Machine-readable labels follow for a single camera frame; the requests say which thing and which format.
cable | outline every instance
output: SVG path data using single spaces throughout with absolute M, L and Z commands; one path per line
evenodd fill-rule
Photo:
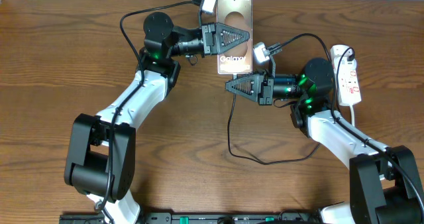
M 350 123 L 352 123 L 352 126 L 355 127 L 355 112 L 353 110 L 353 105 L 349 105 L 350 108 Z
M 284 105 L 280 105 L 280 106 L 278 106 L 278 105 L 276 105 L 276 101 L 279 101 L 280 99 L 275 99 L 273 102 L 272 102 L 272 105 L 274 105 L 274 107 L 277 107 L 277 108 L 283 108 L 283 107 L 286 107 L 286 106 L 289 106 L 289 105 L 294 105 L 294 104 L 296 104 L 297 103 L 297 101 L 290 101 L 290 102 L 287 102 L 286 104 L 284 104 Z
M 197 17 L 199 19 L 199 27 L 201 28 L 201 6 L 200 6 L 200 9 L 199 9 L 199 12 L 197 13 Z
M 321 43 L 321 45 L 323 46 L 324 52 L 325 52 L 325 55 L 327 55 L 328 61 L 331 62 L 331 56 L 330 56 L 329 51 L 328 51 L 327 47 L 325 46 L 325 43 L 323 42 L 323 40 L 320 39 L 317 35 L 311 34 L 311 33 L 308 33 L 308 32 L 295 36 L 294 38 L 292 38 L 292 39 L 284 42 L 283 44 L 277 46 L 277 48 L 275 48 L 275 50 L 278 50 L 278 49 L 284 47 L 285 45 L 287 45 L 287 44 L 289 44 L 289 43 L 291 43 L 291 42 L 295 41 L 296 39 L 301 38 L 303 36 L 312 36 L 312 37 L 316 38 Z
M 343 52 L 343 55 L 341 56 L 341 58 L 349 51 L 352 50 L 353 54 L 354 54 L 354 50 L 353 48 L 347 48 L 345 50 L 345 52 Z M 337 77 L 333 79 L 336 81 L 335 83 L 333 82 L 333 100 L 331 102 L 331 116 L 333 116 L 333 119 L 337 122 L 337 124 L 339 124 L 344 130 L 346 130 L 347 132 L 349 132 L 351 135 L 353 135 L 355 138 L 357 138 L 360 142 L 363 142 L 365 145 L 368 145 L 370 148 L 372 148 L 373 150 L 377 151 L 378 154 L 380 154 L 383 158 L 385 158 L 390 164 L 392 164 L 392 166 L 406 179 L 406 182 L 411 186 L 413 192 L 415 193 L 415 195 L 417 196 L 417 200 L 418 200 L 418 204 L 421 210 L 421 222 L 424 221 L 424 204 L 423 204 L 423 198 L 419 195 L 418 189 L 417 187 L 413 184 L 411 178 L 407 175 L 407 173 L 405 172 L 405 170 L 399 166 L 399 164 L 397 164 L 390 156 L 388 156 L 383 150 L 380 150 L 377 146 L 375 146 L 374 144 L 372 144 L 370 142 L 369 139 L 364 139 L 362 138 L 360 135 L 356 134 L 354 131 L 352 131 L 351 129 L 349 129 L 345 124 L 343 124 L 340 121 L 340 117 L 336 117 L 335 113 L 334 113 L 334 106 L 335 106 L 335 101 L 336 101 L 336 87 L 339 86 L 339 68 L 340 68 L 340 63 L 341 60 L 339 60 L 339 64 L 337 65 Z
M 113 114 L 111 125 L 109 126 L 109 156 L 107 157 L 107 162 L 109 164 L 109 168 L 108 168 L 108 173 L 107 173 L 107 186 L 106 186 L 105 197 L 103 198 L 103 200 L 101 200 L 101 203 L 96 203 L 95 206 L 94 206 L 94 210 L 98 213 L 101 212 L 105 208 L 109 194 L 111 193 L 111 188 L 112 188 L 112 182 L 113 182 L 113 177 L 112 177 L 112 171 L 113 171 L 113 169 L 112 169 L 112 167 L 113 167 L 113 142 L 114 142 L 114 139 L 115 139 L 115 122 L 117 120 L 118 114 L 121 112 L 125 103 L 142 87 L 142 85 L 144 83 L 144 68 L 142 66 L 141 58 L 138 55 L 136 48 L 134 47 L 133 43 L 131 42 L 130 38 L 128 37 L 128 35 L 126 34 L 126 32 L 124 30 L 124 26 L 123 26 L 124 19 L 129 17 L 129 16 L 132 16 L 132 15 L 137 15 L 137 14 L 151 12 L 151 11 L 157 11 L 157 10 L 160 10 L 160 9 L 167 9 L 167 8 L 175 7 L 175 6 L 178 6 L 178 5 L 185 5 L 185 4 L 190 4 L 190 3 L 193 3 L 193 1 L 183 1 L 183 2 L 179 2 L 179 3 L 174 3 L 172 5 L 166 5 L 166 6 L 162 6 L 162 7 L 144 9 L 144 10 L 141 10 L 141 11 L 135 11 L 135 12 L 127 13 L 126 15 L 124 15 L 121 18 L 121 21 L 119 22 L 119 27 L 121 28 L 121 32 L 124 35 L 125 39 L 127 40 L 128 44 L 130 45 L 131 50 L 134 52 L 134 55 L 137 58 L 138 66 L 139 66 L 140 71 L 141 71 L 141 80 L 138 83 L 138 85 L 135 87 L 135 89 L 115 109 L 115 113 Z
M 315 152 L 317 152 L 318 148 L 321 146 L 321 144 L 317 144 L 317 146 L 312 150 L 312 152 L 310 154 L 308 154 L 307 156 L 303 157 L 303 158 L 298 158 L 298 159 L 293 159 L 293 160 L 280 160 L 280 161 L 273 161 L 273 162 L 264 162 L 262 160 L 260 160 L 259 158 L 250 158 L 250 157 L 246 157 L 246 156 L 241 156 L 241 155 L 237 155 L 237 154 L 233 154 L 233 152 L 231 151 L 231 142 L 230 142 L 230 124 L 231 124 L 231 120 L 233 119 L 233 113 L 234 113 L 234 107 L 236 105 L 236 94 L 234 94 L 233 97 L 233 106 L 231 107 L 231 112 L 230 112 L 230 117 L 228 118 L 228 125 L 227 125 L 227 136 L 228 136 L 228 151 L 230 152 L 230 154 L 236 158 L 244 158 L 247 160 L 251 160 L 253 162 L 257 162 L 258 164 L 261 165 L 271 165 L 271 164 L 284 164 L 284 163 L 288 163 L 288 162 L 300 162 L 300 161 L 304 161 L 307 160 L 308 158 L 311 158 L 313 156 L 313 154 L 315 154 Z
M 109 219 L 109 224 L 115 224 L 115 221 L 113 220 L 111 214 L 106 209 L 101 212 L 104 214 L 105 217 Z
M 294 210 L 294 209 L 287 209 L 287 210 L 282 211 L 282 212 L 278 215 L 278 220 L 282 220 L 282 219 L 283 219 L 283 214 L 285 214 L 285 213 L 286 213 L 286 212 L 288 212 L 288 211 L 294 211 L 294 212 L 296 212 L 296 213 L 299 215 L 300 219 L 301 219 L 302 221 L 304 221 L 304 220 L 303 220 L 303 217 L 300 215 L 300 213 L 299 213 L 297 210 Z

black cable clip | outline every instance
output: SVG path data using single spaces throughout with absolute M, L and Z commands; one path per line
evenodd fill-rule
M 191 58 L 195 57 L 196 61 L 195 62 L 191 62 Z M 186 55 L 187 61 L 190 63 L 190 65 L 194 66 L 197 64 L 197 56 L 196 55 Z
M 364 140 L 364 147 L 366 148 L 366 145 L 368 144 L 370 142 L 370 139 L 369 138 L 366 138 L 365 140 Z

wooden table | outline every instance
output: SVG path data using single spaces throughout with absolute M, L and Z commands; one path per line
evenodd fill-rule
M 181 0 L 3 0 L 0 5 L 0 223 L 57 223 L 93 203 L 64 183 L 70 131 L 80 113 L 96 114 L 134 76 L 136 59 L 119 30 L 127 12 Z M 318 34 L 330 48 L 355 48 L 362 102 L 356 124 L 391 146 L 410 148 L 424 178 L 424 2 L 254 0 L 254 43 Z M 197 26 L 197 7 L 166 12 Z M 125 28 L 143 45 L 142 23 Z M 276 56 L 277 72 L 296 74 L 319 43 L 302 38 Z M 233 158 L 226 125 L 230 76 L 216 57 L 192 67 L 179 59 L 177 86 L 137 132 L 131 191 L 148 209 L 175 212 L 279 212 L 349 200 L 348 170 L 325 147 L 305 162 L 261 166 Z M 300 158 L 314 147 L 293 128 L 290 109 L 239 98 L 234 145 L 265 160 Z

green connector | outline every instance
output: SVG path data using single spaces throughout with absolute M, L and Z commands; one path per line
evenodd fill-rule
M 189 224 L 188 217 L 180 217 L 180 224 Z

white power strip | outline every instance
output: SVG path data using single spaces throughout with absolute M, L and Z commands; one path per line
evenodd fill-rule
M 352 55 L 352 50 L 349 50 L 343 57 L 343 52 L 349 46 L 334 45 L 331 48 L 331 58 L 333 59 L 334 73 L 337 74 L 337 66 L 342 59 L 339 71 L 339 105 L 352 106 L 361 101 L 358 76 L 356 73 L 356 59 L 348 61 L 348 57 Z

